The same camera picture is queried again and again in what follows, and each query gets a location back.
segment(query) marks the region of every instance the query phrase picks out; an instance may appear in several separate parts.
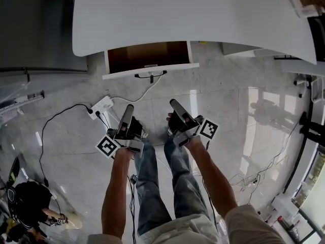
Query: blue jeans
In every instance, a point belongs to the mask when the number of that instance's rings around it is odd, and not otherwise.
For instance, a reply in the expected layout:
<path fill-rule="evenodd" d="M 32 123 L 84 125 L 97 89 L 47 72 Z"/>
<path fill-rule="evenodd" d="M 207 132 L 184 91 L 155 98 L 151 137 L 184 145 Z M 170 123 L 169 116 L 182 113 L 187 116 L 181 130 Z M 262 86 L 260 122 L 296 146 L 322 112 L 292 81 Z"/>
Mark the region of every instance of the blue jeans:
<path fill-rule="evenodd" d="M 160 197 L 155 149 L 148 140 L 142 141 L 142 157 L 136 154 L 134 158 L 140 204 L 139 236 L 172 220 Z M 204 214 L 209 218 L 198 182 L 191 172 L 186 150 L 177 148 L 172 137 L 168 139 L 164 150 L 173 174 L 175 217 Z"/>

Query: open drawer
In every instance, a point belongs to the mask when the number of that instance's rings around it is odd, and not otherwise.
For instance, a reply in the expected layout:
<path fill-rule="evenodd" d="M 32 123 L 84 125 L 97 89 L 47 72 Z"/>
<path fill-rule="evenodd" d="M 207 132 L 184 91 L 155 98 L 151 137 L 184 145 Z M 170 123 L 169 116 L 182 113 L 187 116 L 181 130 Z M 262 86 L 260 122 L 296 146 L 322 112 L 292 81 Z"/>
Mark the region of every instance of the open drawer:
<path fill-rule="evenodd" d="M 107 74 L 103 79 L 199 67 L 198 63 L 192 63 L 190 42 L 140 44 L 104 51 L 104 54 Z"/>

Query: shirt sleeve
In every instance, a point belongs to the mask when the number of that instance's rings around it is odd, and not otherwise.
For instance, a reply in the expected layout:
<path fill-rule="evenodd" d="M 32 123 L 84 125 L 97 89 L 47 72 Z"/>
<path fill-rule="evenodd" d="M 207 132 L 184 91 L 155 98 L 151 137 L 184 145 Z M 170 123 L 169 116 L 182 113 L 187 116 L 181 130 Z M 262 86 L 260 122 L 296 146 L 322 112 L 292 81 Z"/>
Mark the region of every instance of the shirt sleeve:
<path fill-rule="evenodd" d="M 230 244 L 285 244 L 251 205 L 233 208 L 225 216 Z"/>
<path fill-rule="evenodd" d="M 87 244 L 123 244 L 123 243 L 118 237 L 112 235 L 94 234 L 88 236 Z"/>

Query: white power strip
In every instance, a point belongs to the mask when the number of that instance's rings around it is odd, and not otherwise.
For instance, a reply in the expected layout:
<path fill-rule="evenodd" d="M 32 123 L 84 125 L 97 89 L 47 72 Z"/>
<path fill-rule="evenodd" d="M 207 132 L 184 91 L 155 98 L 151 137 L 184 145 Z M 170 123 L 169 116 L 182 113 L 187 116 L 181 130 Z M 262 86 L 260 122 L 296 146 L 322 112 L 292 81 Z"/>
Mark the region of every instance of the white power strip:
<path fill-rule="evenodd" d="M 97 118 L 96 112 L 99 111 L 100 114 L 103 114 L 103 112 L 107 111 L 109 108 L 113 107 L 114 103 L 110 99 L 109 96 L 105 96 L 100 101 L 98 101 L 95 105 L 93 105 L 92 114 L 89 114 L 89 116 L 95 120 Z"/>

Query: gray floor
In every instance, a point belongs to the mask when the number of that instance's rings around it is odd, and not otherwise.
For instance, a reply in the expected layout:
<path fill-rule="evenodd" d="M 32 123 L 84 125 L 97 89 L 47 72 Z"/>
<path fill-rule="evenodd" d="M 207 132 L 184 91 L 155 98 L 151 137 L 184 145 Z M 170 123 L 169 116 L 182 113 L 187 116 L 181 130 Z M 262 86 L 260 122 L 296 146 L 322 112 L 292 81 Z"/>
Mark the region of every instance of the gray floor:
<path fill-rule="evenodd" d="M 201 114 L 220 124 L 209 153 L 232 184 L 242 179 L 240 176 L 233 178 L 236 174 L 254 175 L 270 164 L 309 104 L 308 95 L 298 98 L 299 89 L 293 85 L 295 75 L 282 73 L 279 61 L 271 57 L 225 58 L 218 43 L 191 44 L 193 60 L 199 62 L 200 67 L 169 72 L 143 100 L 134 104 L 135 117 L 142 122 L 149 140 L 156 145 L 161 196 L 173 217 L 172 178 L 162 148 L 171 98 L 183 104 L 192 115 Z M 44 123 L 55 113 L 76 103 L 94 104 L 105 95 L 136 100 L 150 86 L 148 80 L 134 77 L 103 81 L 105 62 L 102 53 L 89 56 L 88 65 L 89 80 L 26 105 L 23 107 L 25 115 L 19 115 L 0 129 L 3 147 L 0 151 L 0 176 L 3 180 L 8 178 L 18 153 L 22 153 L 28 165 L 41 176 L 38 163 L 41 148 L 36 132 L 41 134 Z M 113 111 L 110 111 L 120 118 L 127 104 L 116 100 Z M 117 126 L 113 119 L 109 123 Z M 99 120 L 92 120 L 82 107 L 56 117 L 45 130 L 43 167 L 50 188 L 56 191 L 63 213 L 74 210 L 83 220 L 81 230 L 47 229 L 56 232 L 55 235 L 49 234 L 55 236 L 53 238 L 63 240 L 60 234 L 65 236 L 66 243 L 68 238 L 85 243 L 89 234 L 101 232 L 101 208 L 113 163 L 94 147 L 104 133 L 104 125 Z M 251 198 L 256 209 L 268 205 L 283 187 L 301 141 L 298 127 L 286 150 L 275 159 L 273 167 L 261 174 L 261 184 Z M 202 185 L 200 172 L 193 160 L 191 163 Z M 135 168 L 131 164 L 130 174 L 133 173 Z M 238 203 L 247 203 L 254 189 L 255 186 L 245 190 L 234 186 Z M 130 191 L 126 191 L 129 203 Z M 129 211 L 124 241 L 132 242 Z"/>

